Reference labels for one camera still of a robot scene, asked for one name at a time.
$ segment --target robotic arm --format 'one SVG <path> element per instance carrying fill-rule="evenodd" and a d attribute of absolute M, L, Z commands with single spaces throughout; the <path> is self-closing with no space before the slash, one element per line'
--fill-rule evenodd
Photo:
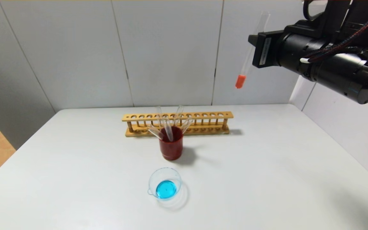
<path fill-rule="evenodd" d="M 325 11 L 284 30 L 250 35 L 252 64 L 281 66 L 359 104 L 368 103 L 368 0 L 331 0 Z"/>

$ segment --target test tube rack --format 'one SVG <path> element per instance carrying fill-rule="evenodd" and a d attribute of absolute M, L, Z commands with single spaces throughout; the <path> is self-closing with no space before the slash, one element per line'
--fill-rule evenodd
<path fill-rule="evenodd" d="M 163 113 L 164 118 L 168 118 L 172 124 L 175 113 Z M 178 119 L 180 127 L 187 118 L 193 119 L 193 123 L 184 135 L 210 135 L 229 134 L 228 119 L 233 118 L 232 112 L 183 112 Z M 124 114 L 123 122 L 127 122 L 126 137 L 152 137 L 153 134 L 147 131 L 147 126 L 152 124 L 160 129 L 157 113 Z"/>

